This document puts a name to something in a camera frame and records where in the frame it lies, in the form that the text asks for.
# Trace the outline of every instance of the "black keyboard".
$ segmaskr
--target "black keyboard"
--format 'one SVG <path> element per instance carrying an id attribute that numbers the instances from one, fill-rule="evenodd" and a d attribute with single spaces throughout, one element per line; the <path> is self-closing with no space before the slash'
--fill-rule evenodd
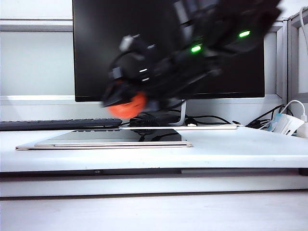
<path id="1" fill-rule="evenodd" d="M 65 130 L 118 127 L 120 119 L 67 119 L 34 121 L 1 121 L 0 131 Z"/>

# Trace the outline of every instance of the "cable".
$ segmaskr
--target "cable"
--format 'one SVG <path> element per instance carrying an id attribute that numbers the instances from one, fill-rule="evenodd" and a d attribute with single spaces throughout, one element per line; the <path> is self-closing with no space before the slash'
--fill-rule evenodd
<path id="1" fill-rule="evenodd" d="M 221 117 L 219 117 L 219 116 L 216 116 L 216 115 L 199 115 L 199 116 L 186 116 L 186 118 L 192 118 L 192 119 L 198 119 L 198 118 L 216 118 L 216 119 L 220 119 L 220 120 L 222 120 L 223 122 L 225 122 L 226 124 L 231 124 L 228 120 L 226 120 L 226 119 L 224 119 L 224 118 L 221 118 Z"/>
<path id="2" fill-rule="evenodd" d="M 281 113 L 283 113 L 287 108 L 288 106 L 291 104 L 291 103 L 299 103 L 302 107 L 303 107 L 303 114 L 301 116 L 301 119 L 304 120 L 305 122 L 307 122 L 307 115 L 306 115 L 306 111 L 305 111 L 305 106 L 303 105 L 303 103 L 301 101 L 298 101 L 298 100 L 291 100 L 284 108 L 283 110 L 281 111 Z"/>
<path id="3" fill-rule="evenodd" d="M 281 104 L 281 105 L 279 105 L 279 106 L 277 106 L 277 107 L 274 107 L 273 109 L 269 110 L 268 112 L 266 112 L 266 113 L 260 115 L 258 118 L 254 119 L 254 120 L 252 120 L 250 123 L 248 123 L 248 124 L 246 125 L 246 127 L 248 127 L 248 128 L 256 128 L 256 125 L 260 123 L 260 121 L 259 121 L 260 118 L 266 116 L 267 114 L 269 114 L 269 113 L 271 113 L 271 112 L 274 112 L 276 109 L 280 108 L 281 106 L 283 106 L 283 104 Z"/>
<path id="4" fill-rule="evenodd" d="M 302 7 L 300 8 L 300 11 L 299 11 L 299 19 L 300 19 L 300 24 L 302 26 L 302 29 L 303 29 L 303 33 L 304 33 L 304 37 L 305 37 L 305 40 L 306 40 L 306 49 L 307 49 L 307 55 L 308 55 L 308 36 L 305 32 L 305 28 L 304 28 L 304 19 L 303 19 L 303 10 L 305 9 L 305 7 Z"/>

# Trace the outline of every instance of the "black cable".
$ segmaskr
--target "black cable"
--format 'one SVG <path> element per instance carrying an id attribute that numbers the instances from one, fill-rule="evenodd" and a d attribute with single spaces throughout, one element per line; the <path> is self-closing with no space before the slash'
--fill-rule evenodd
<path id="1" fill-rule="evenodd" d="M 252 120 L 250 123 L 248 123 L 248 124 L 246 125 L 246 127 L 249 127 L 249 128 L 250 128 L 251 124 L 253 124 L 255 121 L 257 121 L 257 120 L 259 120 L 260 118 L 266 116 L 267 114 L 269 114 L 269 113 L 275 111 L 276 109 L 280 108 L 282 105 L 283 105 L 283 104 L 281 104 L 281 105 L 279 105 L 279 106 L 277 106 L 277 107 L 274 107 L 273 109 L 269 110 L 268 112 L 266 112 L 266 113 L 260 115 L 258 118 L 255 118 L 255 119 Z"/>
<path id="2" fill-rule="evenodd" d="M 198 118 L 216 118 L 216 119 L 220 119 L 222 121 L 224 121 L 226 124 L 231 124 L 228 120 L 224 119 L 224 118 L 221 118 L 219 116 L 216 116 L 216 115 L 198 115 L 198 116 L 187 116 L 187 118 L 192 118 L 192 119 L 198 119 Z"/>

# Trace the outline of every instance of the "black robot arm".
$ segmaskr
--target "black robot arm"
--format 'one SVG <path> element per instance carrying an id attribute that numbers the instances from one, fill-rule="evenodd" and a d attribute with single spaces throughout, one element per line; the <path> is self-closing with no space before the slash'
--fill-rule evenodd
<path id="1" fill-rule="evenodd" d="M 263 42 L 280 14 L 278 3 L 279 0 L 219 0 L 204 5 L 202 0 L 176 1 L 182 48 L 159 59 L 155 44 L 140 35 L 123 37 L 122 53 L 110 65 L 110 84 L 103 105 L 124 104 L 132 110 L 134 105 L 129 103 L 142 92 L 146 98 L 144 110 L 168 109 L 172 99 L 178 99 L 192 83 L 218 76 L 225 56 L 250 51 Z M 121 63 L 127 58 L 128 68 Z"/>

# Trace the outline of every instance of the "black monitor screen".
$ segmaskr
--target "black monitor screen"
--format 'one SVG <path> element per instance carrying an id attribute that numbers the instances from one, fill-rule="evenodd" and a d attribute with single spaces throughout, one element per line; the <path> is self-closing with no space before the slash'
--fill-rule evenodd
<path id="1" fill-rule="evenodd" d="M 124 36 L 140 34 L 156 45 L 161 58 L 180 48 L 173 3 L 174 0 L 73 0 L 77 102 L 101 100 L 108 67 L 121 53 L 119 45 Z M 264 97 L 263 44 L 226 58 L 222 71 L 220 76 L 204 78 L 187 87 L 181 98 Z"/>

